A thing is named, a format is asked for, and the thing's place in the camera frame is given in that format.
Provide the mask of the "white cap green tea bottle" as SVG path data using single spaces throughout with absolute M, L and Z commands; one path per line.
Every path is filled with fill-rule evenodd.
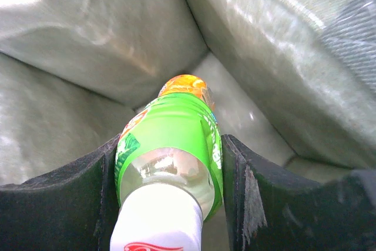
M 111 250 L 200 250 L 222 204 L 222 145 L 207 83 L 176 76 L 125 126 L 115 156 Z

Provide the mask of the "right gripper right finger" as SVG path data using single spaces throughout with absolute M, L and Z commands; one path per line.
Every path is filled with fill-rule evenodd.
M 375 170 L 321 184 L 221 139 L 231 250 L 375 249 Z

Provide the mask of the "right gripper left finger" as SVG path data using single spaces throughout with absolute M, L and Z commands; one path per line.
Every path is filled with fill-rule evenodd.
M 1 186 L 1 250 L 109 250 L 119 211 L 118 140 L 20 185 Z

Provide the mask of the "green canvas bag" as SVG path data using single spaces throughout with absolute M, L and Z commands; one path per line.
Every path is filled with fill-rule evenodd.
M 272 162 L 375 167 L 375 0 L 1 0 L 1 183 L 100 147 L 185 72 Z

